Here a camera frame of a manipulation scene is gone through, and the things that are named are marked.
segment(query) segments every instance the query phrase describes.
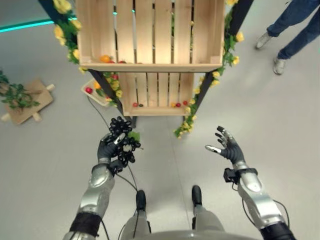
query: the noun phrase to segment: person's leg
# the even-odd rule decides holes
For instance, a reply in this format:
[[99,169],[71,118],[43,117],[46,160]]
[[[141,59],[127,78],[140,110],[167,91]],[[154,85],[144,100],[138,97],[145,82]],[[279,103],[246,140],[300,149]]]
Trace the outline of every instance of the person's leg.
[[320,35],[320,8],[309,24],[278,53],[278,59],[289,59]]
[[192,219],[192,229],[195,231],[217,230],[225,231],[221,222],[212,212],[207,211],[202,206],[202,194],[198,185],[192,187],[192,202],[194,207],[194,218]]
[[131,217],[128,222],[125,224],[122,234],[121,240],[129,240],[134,237],[143,237],[145,235],[150,234],[149,224],[147,221],[146,212],[143,210],[139,211],[139,218],[137,221],[138,212],[135,213],[133,217]]
[[204,230],[225,231],[220,220],[211,211],[207,211],[202,205],[194,208],[195,228],[197,232]]
[[135,237],[143,237],[151,233],[146,214],[146,195],[143,190],[139,190],[135,196],[136,213],[125,224],[121,240],[129,240]]
[[278,37],[289,26],[305,20],[320,4],[320,0],[292,0],[281,16],[266,30],[269,36]]

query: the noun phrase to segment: blue jeans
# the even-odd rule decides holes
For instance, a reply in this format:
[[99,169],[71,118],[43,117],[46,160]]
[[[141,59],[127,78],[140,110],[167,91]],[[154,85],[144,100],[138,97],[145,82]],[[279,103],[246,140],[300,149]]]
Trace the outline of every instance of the blue jeans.
[[[320,5],[320,0],[292,0],[281,16],[266,30],[271,37],[278,37],[289,26],[305,20]],[[309,24],[278,53],[279,59],[289,59],[320,35],[320,8]]]

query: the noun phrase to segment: teal light strip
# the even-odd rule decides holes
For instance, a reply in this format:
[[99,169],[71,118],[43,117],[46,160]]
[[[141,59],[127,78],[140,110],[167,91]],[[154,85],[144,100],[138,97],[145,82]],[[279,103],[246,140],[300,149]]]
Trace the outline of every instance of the teal light strip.
[[0,33],[10,32],[10,31],[19,30],[19,29],[33,28],[33,27],[38,27],[38,26],[43,26],[43,25],[48,25],[48,24],[53,24],[53,23],[54,22],[51,21],[50,19],[39,20],[39,21],[30,21],[30,22],[25,22],[25,23],[21,23],[21,24],[0,27]]

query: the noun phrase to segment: white shoe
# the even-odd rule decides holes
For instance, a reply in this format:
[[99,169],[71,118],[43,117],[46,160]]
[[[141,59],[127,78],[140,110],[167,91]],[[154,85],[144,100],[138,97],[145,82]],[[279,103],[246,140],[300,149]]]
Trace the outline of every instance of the white shoe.
[[269,36],[268,32],[266,31],[256,42],[255,48],[256,49],[262,48],[271,38],[272,36]]
[[286,66],[286,59],[279,59],[278,57],[275,57],[273,59],[274,65],[273,65],[273,71],[275,74],[281,75],[285,71]]

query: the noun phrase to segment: gray floor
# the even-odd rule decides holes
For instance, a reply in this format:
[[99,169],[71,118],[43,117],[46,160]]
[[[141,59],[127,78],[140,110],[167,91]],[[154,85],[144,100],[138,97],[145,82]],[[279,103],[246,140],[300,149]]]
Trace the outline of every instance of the gray floor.
[[[246,219],[240,197],[224,183],[223,171],[230,164],[204,149],[216,144],[213,133],[222,125],[236,137],[270,195],[287,206],[296,238],[319,239],[319,38],[288,61],[282,76],[273,73],[272,59],[308,20],[266,48],[253,48],[285,2],[254,2],[242,27],[245,41],[236,46],[240,63],[210,89],[191,135],[182,140],[173,136],[179,117],[139,117],[144,150],[136,151],[132,170],[146,192],[153,232],[191,228],[191,187],[198,184],[204,206],[218,215],[226,231],[261,239]],[[96,163],[98,141],[107,132],[80,92],[91,77],[67,62],[52,25],[1,33],[0,46],[0,66],[11,81],[40,76],[56,85],[41,123],[0,122],[1,239],[61,239]],[[118,112],[109,108],[103,115],[110,119]],[[130,177],[127,169],[123,175]],[[135,192],[116,178],[104,217],[111,239],[134,208]],[[102,229],[99,234],[105,239]]]

